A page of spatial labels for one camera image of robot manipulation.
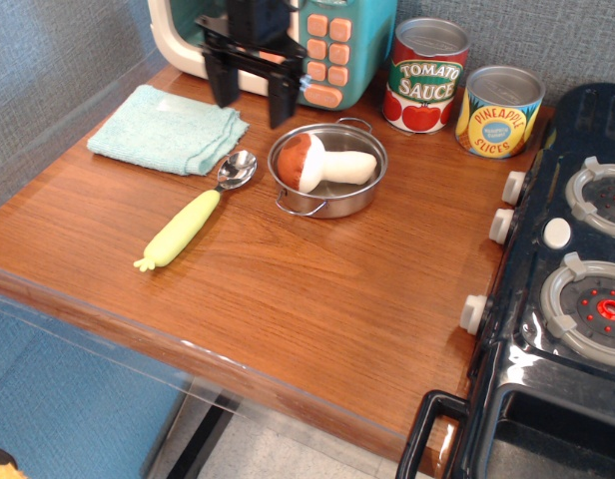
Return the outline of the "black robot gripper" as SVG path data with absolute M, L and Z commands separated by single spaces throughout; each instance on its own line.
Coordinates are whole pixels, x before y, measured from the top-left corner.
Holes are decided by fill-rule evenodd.
M 289 33 L 288 1 L 228 1 L 219 16 L 201 15 L 202 53 L 216 103 L 240 95 L 239 71 L 269 78 L 269 120 L 275 129 L 295 114 L 307 50 Z

